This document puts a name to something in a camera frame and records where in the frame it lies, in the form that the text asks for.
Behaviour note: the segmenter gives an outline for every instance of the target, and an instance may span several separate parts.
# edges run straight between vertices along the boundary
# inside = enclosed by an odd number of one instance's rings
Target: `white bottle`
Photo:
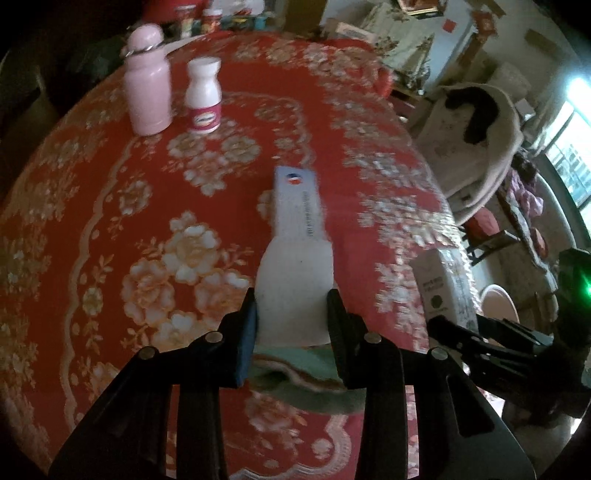
[[[220,126],[222,117],[222,88],[217,81],[221,59],[198,57],[187,65],[191,84],[185,96],[189,109],[189,131],[203,135]]]

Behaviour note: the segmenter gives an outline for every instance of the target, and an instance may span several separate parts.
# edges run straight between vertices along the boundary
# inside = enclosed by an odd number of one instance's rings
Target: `red tablecloth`
[[[222,58],[223,122],[192,138],[186,63],[201,54]],[[133,135],[116,72],[43,142],[0,219],[2,396],[44,469],[138,348],[187,345],[239,307],[271,239],[276,165],[317,173],[346,306],[403,348],[427,347],[408,261],[460,246],[429,169],[374,91],[373,54],[230,35],[171,64],[168,129]],[[412,475],[413,412],[410,395]],[[222,415],[233,478],[353,477],[361,414],[306,413],[247,386],[223,392]]]

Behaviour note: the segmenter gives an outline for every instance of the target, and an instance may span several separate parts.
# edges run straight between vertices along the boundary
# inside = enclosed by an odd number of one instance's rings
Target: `bottle label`
[[[205,132],[217,127],[222,119],[222,103],[206,108],[189,109],[189,128],[196,132]]]

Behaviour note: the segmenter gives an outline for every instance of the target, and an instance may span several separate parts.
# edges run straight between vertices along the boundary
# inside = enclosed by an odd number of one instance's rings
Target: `bottle cap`
[[[209,77],[215,75],[222,64],[218,57],[197,57],[187,64],[191,77]]]
[[[158,48],[164,41],[162,29],[153,23],[136,28],[127,41],[125,57],[136,53],[145,53]]]

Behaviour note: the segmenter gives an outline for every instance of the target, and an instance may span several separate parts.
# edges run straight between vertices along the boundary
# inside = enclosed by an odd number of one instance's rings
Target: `pink bottle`
[[[129,36],[125,53],[125,93],[138,135],[154,135],[172,121],[170,64],[158,25],[147,24]]]

